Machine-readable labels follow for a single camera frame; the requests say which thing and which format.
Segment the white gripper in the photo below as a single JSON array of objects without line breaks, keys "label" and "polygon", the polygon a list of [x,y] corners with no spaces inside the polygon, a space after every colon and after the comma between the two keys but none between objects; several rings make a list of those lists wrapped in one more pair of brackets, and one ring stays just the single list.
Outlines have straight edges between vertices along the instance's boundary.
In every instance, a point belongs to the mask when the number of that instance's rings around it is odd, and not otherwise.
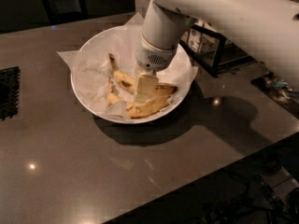
[{"label": "white gripper", "polygon": [[155,72],[163,71],[170,65],[177,49],[160,49],[151,45],[142,34],[138,36],[135,59],[137,65],[146,71],[136,73],[134,100],[137,103],[144,103],[152,97],[159,81]]}]

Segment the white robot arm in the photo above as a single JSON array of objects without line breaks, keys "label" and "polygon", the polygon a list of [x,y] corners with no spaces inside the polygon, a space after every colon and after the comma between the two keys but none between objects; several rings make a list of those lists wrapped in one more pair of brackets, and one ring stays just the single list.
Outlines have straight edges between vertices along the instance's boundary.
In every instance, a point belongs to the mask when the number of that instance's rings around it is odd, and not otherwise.
[{"label": "white robot arm", "polygon": [[202,20],[298,90],[298,15],[290,0],[150,0],[136,62],[143,71],[164,70],[185,31]]}]

